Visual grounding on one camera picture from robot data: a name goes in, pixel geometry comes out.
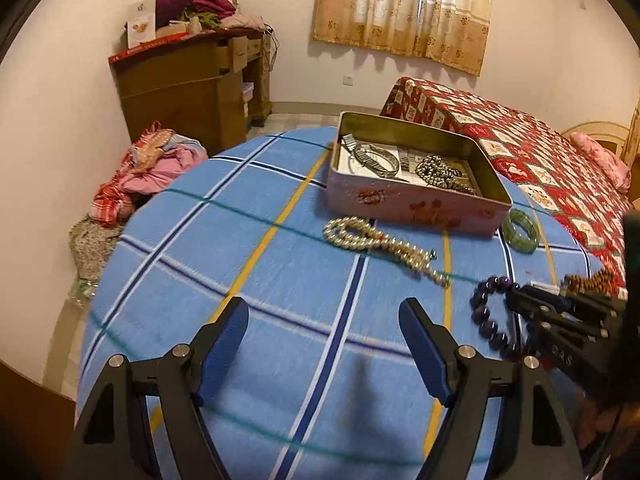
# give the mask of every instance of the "red patterned bedspread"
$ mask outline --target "red patterned bedspread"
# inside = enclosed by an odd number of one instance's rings
[[[545,123],[468,92],[409,77],[396,82],[381,115],[475,139],[499,173],[564,225],[623,282],[620,219],[633,206],[598,166]]]

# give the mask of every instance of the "purple cloth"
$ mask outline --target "purple cloth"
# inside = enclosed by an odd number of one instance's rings
[[[236,12],[228,0],[156,0],[156,28],[168,25],[169,20],[179,20],[187,8],[196,12],[213,12],[220,19]]]

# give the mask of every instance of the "red plaid cloth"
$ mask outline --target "red plaid cloth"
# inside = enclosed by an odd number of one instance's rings
[[[476,140],[494,168],[548,211],[624,283],[622,215],[632,209],[602,170],[536,118],[431,81],[402,77],[381,115]]]
[[[111,177],[111,180],[102,184],[94,196],[94,201],[89,209],[89,216],[106,226],[114,226],[124,222],[135,211],[131,195],[118,189],[121,179],[133,168],[132,148],[143,148],[148,140],[160,129],[160,123],[155,121],[148,130],[142,132],[140,138],[122,157],[120,169]]]

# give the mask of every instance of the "pink pillow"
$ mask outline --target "pink pillow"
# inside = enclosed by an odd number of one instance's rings
[[[587,134],[574,132],[569,136],[578,151],[602,169],[616,190],[622,194],[628,191],[631,186],[631,170],[624,162]]]

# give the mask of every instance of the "bed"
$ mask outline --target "bed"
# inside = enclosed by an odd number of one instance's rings
[[[414,480],[444,412],[399,330],[401,301],[415,296],[460,344],[499,358],[470,320],[477,282],[494,274],[553,283],[602,267],[505,177],[514,203],[539,217],[545,241],[533,254],[511,251],[499,234],[377,224],[435,249],[435,266],[452,277],[447,293],[386,258],[329,245],[321,232],[335,215],[323,194],[335,134],[324,127],[256,137],[181,176],[132,216],[92,301],[79,410],[112,354],[161,356],[240,295],[249,327],[203,409],[231,478]],[[513,338],[520,320],[500,296],[489,307]],[[580,392],[562,374],[552,378],[573,416]],[[484,477],[499,406],[490,400],[471,480]],[[163,477],[178,478],[158,400],[148,408]]]
[[[529,114],[409,77],[396,82],[382,115],[475,139],[500,174],[553,215],[582,247],[616,273],[619,285],[624,284],[620,219],[633,206],[568,139]],[[620,133],[609,135],[619,137]],[[612,141],[608,136],[604,140]],[[613,140],[618,146],[619,139]]]

